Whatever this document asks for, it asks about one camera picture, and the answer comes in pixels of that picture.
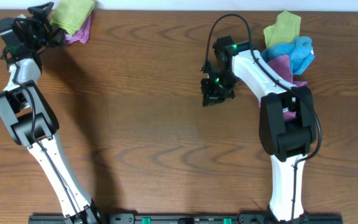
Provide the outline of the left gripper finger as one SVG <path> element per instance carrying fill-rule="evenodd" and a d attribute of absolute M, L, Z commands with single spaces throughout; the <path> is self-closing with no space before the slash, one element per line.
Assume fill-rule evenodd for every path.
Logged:
<path fill-rule="evenodd" d="M 65 31 L 62 28 L 57 28 L 48 36 L 47 47 L 63 46 L 64 39 L 65 39 Z"/>
<path fill-rule="evenodd" d="M 28 19 L 35 22 L 49 23 L 48 17 L 52 11 L 54 2 L 48 2 L 39 6 L 29 7 L 27 10 L 31 14 Z"/>

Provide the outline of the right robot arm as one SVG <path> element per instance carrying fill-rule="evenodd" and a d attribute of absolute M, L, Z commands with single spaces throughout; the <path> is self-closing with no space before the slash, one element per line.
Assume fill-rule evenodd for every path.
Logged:
<path fill-rule="evenodd" d="M 272 162 L 273 189 L 268 205 L 275 223 L 304 223 L 301 181 L 305 159 L 316 140 L 313 100 L 306 86 L 283 79 L 248 41 L 234 43 L 230 36 L 213 44 L 218 61 L 202 67 L 203 106 L 234 98 L 234 87 L 244 82 L 260 106 L 259 138 Z"/>

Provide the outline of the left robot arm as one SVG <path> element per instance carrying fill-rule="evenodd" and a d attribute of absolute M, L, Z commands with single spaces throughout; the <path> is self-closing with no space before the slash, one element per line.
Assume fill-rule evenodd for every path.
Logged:
<path fill-rule="evenodd" d="M 61 206 L 61 215 L 33 215 L 29 222 L 102 223 L 91 195 L 64 154 L 58 119 L 37 86 L 42 74 L 41 53 L 63 43 L 56 39 L 59 31 L 48 20 L 53 5 L 29 7 L 29 17 L 0 20 L 0 37 L 6 45 L 1 58 L 10 73 L 0 92 L 0 117 L 12 140 L 27 148 L 40 164 Z"/>

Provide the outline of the green microfiber cloth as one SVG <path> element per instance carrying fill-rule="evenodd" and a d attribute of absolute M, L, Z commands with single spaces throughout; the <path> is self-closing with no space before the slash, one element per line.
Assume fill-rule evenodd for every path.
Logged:
<path fill-rule="evenodd" d="M 61 0 L 50 16 L 50 23 L 73 35 L 82 28 L 95 5 L 94 0 Z"/>

